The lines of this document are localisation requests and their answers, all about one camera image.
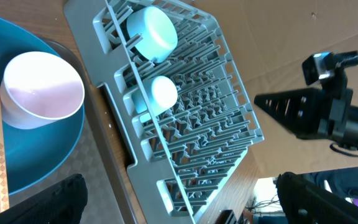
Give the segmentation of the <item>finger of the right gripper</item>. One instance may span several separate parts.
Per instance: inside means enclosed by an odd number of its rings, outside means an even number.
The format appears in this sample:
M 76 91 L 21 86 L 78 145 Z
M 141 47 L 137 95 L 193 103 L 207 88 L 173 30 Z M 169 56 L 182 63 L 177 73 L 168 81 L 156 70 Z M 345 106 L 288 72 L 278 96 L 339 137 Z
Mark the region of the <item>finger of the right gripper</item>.
M 331 102 L 324 90 L 303 88 L 256 95 L 254 105 L 298 139 L 321 139 L 321 119 L 328 116 Z

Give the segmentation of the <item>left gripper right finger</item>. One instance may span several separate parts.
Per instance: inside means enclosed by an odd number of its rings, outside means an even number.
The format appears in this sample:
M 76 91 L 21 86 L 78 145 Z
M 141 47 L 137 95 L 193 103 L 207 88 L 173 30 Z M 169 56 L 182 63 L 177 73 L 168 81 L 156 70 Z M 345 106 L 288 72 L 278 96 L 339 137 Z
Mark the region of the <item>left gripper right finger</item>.
M 289 224 L 358 224 L 358 207 L 292 172 L 276 183 Z

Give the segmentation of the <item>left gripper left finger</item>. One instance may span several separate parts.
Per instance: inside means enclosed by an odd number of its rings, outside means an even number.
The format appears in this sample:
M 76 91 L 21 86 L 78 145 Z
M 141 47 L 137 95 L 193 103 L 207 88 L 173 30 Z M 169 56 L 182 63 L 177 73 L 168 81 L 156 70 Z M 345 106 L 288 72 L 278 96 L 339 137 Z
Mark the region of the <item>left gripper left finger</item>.
M 88 202 L 81 174 L 73 174 L 0 213 L 0 224 L 79 224 Z

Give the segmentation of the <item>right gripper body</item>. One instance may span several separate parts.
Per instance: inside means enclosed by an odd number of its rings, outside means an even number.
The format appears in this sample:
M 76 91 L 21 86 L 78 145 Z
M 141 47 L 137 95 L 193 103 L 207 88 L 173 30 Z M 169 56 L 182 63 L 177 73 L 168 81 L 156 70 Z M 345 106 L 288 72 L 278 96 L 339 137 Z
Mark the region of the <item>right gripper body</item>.
M 338 73 L 321 86 L 331 97 L 328 119 L 321 121 L 328 128 L 327 138 L 340 147 L 358 151 L 358 107 L 351 105 L 353 90 L 347 87 L 346 74 Z

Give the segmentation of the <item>pink cup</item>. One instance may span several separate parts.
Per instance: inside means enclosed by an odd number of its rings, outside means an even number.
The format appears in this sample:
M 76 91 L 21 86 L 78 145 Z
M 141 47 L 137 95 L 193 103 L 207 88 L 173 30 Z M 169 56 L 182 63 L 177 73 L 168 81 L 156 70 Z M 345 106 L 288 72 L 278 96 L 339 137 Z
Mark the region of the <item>pink cup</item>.
M 0 85 L 2 120 L 18 129 L 35 129 L 74 115 L 85 88 L 64 59 L 46 52 L 26 52 L 10 60 Z

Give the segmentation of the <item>light blue cup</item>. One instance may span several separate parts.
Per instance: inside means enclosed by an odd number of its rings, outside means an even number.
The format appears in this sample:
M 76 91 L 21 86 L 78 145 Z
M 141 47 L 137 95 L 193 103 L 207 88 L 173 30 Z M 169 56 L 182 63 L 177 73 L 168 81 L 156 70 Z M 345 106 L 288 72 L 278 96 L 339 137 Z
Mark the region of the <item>light blue cup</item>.
M 178 98 L 178 90 L 171 79 L 157 76 L 143 83 L 154 115 L 159 115 L 171 108 Z

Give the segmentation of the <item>light blue rice bowl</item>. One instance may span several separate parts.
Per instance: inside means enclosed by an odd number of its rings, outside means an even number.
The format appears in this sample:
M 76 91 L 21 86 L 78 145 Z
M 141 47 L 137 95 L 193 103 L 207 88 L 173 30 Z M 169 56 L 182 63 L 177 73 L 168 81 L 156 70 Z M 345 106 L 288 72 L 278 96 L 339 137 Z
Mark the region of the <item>light blue rice bowl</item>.
M 142 37 L 135 48 L 147 60 L 162 63 L 177 47 L 178 34 L 173 22 L 157 7 L 133 12 L 127 18 L 126 27 L 130 38 L 136 34 Z

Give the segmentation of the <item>grey dishwasher rack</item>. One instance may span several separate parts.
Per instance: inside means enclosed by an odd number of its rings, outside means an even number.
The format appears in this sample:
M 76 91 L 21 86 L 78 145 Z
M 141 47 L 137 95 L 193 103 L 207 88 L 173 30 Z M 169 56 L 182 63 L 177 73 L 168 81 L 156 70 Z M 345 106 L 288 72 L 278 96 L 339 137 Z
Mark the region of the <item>grey dishwasher rack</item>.
M 173 22 L 178 46 L 162 63 L 147 60 L 126 32 L 135 12 L 153 6 Z M 182 1 L 82 1 L 65 17 L 91 83 L 104 88 L 134 163 L 127 174 L 148 223 L 196 223 L 249 146 L 264 140 L 217 20 Z M 141 121 L 132 95 L 159 75 L 177 102 Z

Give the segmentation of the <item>brown serving tray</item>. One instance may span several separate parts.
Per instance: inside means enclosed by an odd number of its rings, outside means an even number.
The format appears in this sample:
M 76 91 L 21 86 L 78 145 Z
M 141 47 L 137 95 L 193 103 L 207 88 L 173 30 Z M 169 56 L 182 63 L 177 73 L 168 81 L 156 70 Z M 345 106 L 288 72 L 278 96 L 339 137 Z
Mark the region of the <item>brown serving tray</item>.
M 145 223 L 145 218 L 129 184 L 121 173 L 124 161 L 117 161 L 109 138 L 118 146 L 122 140 L 111 113 L 98 108 L 103 101 L 100 92 L 90 85 L 80 59 L 67 47 L 47 39 L 46 43 L 67 60 L 80 74 L 85 85 L 85 122 L 82 134 L 66 161 L 44 180 L 11 197 L 17 205 L 72 174 L 82 174 L 88 188 L 88 204 L 82 223 Z

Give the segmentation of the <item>dark blue plate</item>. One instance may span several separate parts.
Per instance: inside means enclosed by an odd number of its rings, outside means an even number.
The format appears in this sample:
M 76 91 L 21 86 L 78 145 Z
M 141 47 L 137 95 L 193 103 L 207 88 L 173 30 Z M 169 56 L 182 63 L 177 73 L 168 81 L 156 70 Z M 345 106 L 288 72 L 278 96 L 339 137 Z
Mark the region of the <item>dark blue plate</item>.
M 7 63 L 26 52 L 46 52 L 61 57 L 35 35 L 0 18 L 0 85 Z M 10 194 L 36 184 L 65 161 L 78 142 L 84 118 L 82 105 L 74 115 L 35 129 L 18 129 L 3 121 Z

